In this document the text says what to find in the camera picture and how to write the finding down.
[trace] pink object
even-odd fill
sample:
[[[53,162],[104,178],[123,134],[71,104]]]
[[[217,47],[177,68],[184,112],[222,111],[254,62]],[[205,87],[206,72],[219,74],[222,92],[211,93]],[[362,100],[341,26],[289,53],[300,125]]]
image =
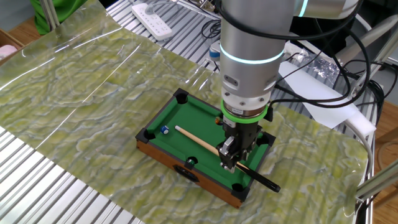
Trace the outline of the pink object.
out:
[[[5,45],[3,47],[0,47],[0,60],[16,51],[17,49],[11,45]]]

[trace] green led ring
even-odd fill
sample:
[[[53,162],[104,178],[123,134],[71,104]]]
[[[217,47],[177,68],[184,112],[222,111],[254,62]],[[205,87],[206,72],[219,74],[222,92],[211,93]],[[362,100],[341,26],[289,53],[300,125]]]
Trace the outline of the green led ring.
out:
[[[223,112],[224,116],[226,116],[228,119],[230,119],[233,122],[241,124],[252,124],[260,121],[262,118],[266,116],[268,112],[268,105],[266,106],[266,109],[259,116],[256,116],[255,118],[239,118],[237,116],[233,116],[225,109],[224,100],[221,100],[221,111]]]

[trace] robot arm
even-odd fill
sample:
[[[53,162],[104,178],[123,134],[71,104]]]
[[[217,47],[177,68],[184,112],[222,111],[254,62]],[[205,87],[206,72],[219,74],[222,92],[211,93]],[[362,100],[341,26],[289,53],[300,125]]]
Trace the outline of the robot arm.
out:
[[[222,7],[247,27],[275,35],[288,35],[294,16],[341,19],[358,0],[223,0]],[[243,32],[221,21],[221,109],[226,141],[219,145],[221,166],[234,172],[256,146],[260,119],[275,85],[285,41]]]

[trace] marble-patterned mat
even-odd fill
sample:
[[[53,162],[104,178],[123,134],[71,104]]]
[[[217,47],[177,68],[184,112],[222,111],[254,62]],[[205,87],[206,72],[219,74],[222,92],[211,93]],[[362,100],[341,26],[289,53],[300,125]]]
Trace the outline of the marble-patterned mat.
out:
[[[351,223],[362,145],[279,106],[277,136],[237,210],[136,149],[178,88],[220,103],[218,74],[121,28],[89,0],[0,67],[0,126],[150,223]]]

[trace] black cue tip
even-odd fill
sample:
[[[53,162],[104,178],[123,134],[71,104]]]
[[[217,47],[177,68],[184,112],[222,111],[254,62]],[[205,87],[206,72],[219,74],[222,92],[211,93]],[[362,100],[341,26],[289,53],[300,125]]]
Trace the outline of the black cue tip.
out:
[[[239,164],[236,164],[236,165],[239,169],[241,169],[245,174],[252,177],[254,180],[260,182],[262,185],[268,187],[272,191],[279,193],[279,191],[280,191],[279,185],[273,183],[271,180],[265,178],[264,176],[260,175],[259,173],[257,173],[256,171],[254,171],[250,168],[243,167]]]

